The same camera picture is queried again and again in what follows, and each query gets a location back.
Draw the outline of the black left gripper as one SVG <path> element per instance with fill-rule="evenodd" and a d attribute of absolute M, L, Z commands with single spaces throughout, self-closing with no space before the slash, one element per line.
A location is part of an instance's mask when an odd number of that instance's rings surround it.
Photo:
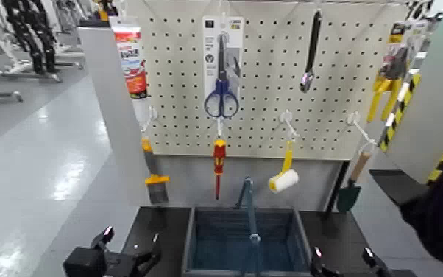
<path fill-rule="evenodd" d="M 114 237 L 113 226 L 109 225 L 97 234 L 91 248 L 77 247 L 63 262 L 63 270 L 68 277 L 131 277 L 142 276 L 139 269 L 152 269 L 159 263 L 162 251 L 159 233 L 152 238 L 152 246 L 136 255 L 104 252 L 107 243 Z"/>

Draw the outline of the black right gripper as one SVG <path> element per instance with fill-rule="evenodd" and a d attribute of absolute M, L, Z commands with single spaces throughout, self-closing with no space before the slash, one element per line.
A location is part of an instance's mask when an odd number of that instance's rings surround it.
<path fill-rule="evenodd" d="M 322 253 L 318 247 L 313 247 L 311 253 L 310 273 L 313 277 L 341 277 L 339 271 L 322 266 Z M 391 276 L 391 272 L 386 266 L 386 263 L 375 255 L 370 248 L 364 248 L 362 258 L 376 276 Z"/>

